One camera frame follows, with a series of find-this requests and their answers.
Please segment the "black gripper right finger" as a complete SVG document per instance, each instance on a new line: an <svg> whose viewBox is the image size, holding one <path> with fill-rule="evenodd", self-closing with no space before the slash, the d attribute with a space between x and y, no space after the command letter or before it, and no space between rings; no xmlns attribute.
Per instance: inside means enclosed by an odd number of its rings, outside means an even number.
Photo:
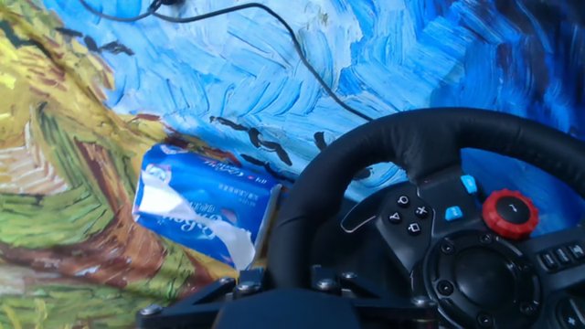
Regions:
<svg viewBox="0 0 585 329"><path fill-rule="evenodd" d="M312 267L311 284L315 292L334 299L327 315L355 321L341 320L346 328L438 328L438 305L425 295L400 297L352 271L337 273L321 265Z"/></svg>

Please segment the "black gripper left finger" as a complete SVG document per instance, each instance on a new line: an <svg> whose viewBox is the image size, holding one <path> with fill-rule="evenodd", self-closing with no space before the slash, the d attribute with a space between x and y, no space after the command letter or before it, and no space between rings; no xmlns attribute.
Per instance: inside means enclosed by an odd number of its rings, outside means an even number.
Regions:
<svg viewBox="0 0 585 329"><path fill-rule="evenodd" d="M219 311L229 302L264 290L263 268L241 271L237 279L222 277L201 290L163 307L151 304L136 314L139 329L207 329L213 326Z"/></svg>

